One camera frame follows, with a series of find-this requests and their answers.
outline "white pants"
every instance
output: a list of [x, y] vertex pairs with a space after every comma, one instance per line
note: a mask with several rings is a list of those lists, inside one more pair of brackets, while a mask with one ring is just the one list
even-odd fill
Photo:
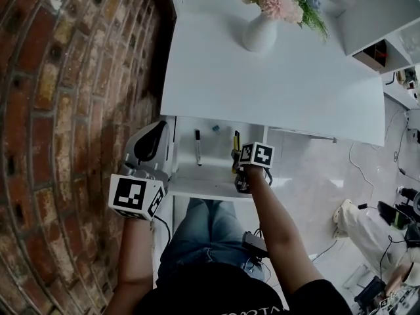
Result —
[[[381, 258], [387, 249], [392, 236], [394, 242], [404, 240], [404, 237], [397, 230], [390, 226], [380, 225], [374, 221], [366, 210], [359, 210], [357, 206], [345, 202], [342, 204], [341, 213], [338, 218], [338, 227], [345, 231], [353, 243], [365, 256], [366, 260], [379, 275]], [[400, 261], [407, 251], [406, 243], [393, 243], [382, 260], [382, 280], [387, 283], [393, 270], [400, 264]]]

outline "desk top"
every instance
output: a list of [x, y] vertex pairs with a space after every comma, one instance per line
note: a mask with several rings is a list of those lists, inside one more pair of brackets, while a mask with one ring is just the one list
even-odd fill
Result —
[[197, 12], [184, 10], [178, 16], [162, 114], [383, 145], [381, 77], [345, 56], [335, 19], [325, 17], [330, 32], [326, 44], [307, 27], [279, 22], [274, 48], [256, 54], [242, 46], [242, 32], [258, 8], [210, 10], [209, 1], [220, 0], [194, 0], [205, 8], [190, 8]]

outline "marker pen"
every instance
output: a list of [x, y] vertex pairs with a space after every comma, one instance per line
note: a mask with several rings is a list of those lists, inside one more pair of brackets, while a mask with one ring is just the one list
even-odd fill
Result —
[[202, 165], [201, 162], [201, 146], [200, 146], [200, 131], [196, 129], [196, 157], [197, 157], [197, 164]]

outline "person in white pants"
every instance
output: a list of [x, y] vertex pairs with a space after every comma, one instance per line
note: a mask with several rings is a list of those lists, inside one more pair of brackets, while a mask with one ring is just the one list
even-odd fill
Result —
[[[385, 224], [381, 226], [349, 199], [334, 212], [333, 221], [337, 225], [335, 238], [349, 237], [353, 241], [387, 284], [386, 296], [398, 290], [403, 282], [410, 286], [420, 285], [420, 249], [408, 249], [402, 233]], [[386, 251], [389, 236], [400, 243], [392, 243]]]

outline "shirt sleeve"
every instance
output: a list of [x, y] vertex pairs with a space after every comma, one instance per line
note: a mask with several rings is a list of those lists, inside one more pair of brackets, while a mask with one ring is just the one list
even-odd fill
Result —
[[352, 315], [341, 294], [327, 280], [315, 280], [299, 288], [288, 300], [292, 314]]

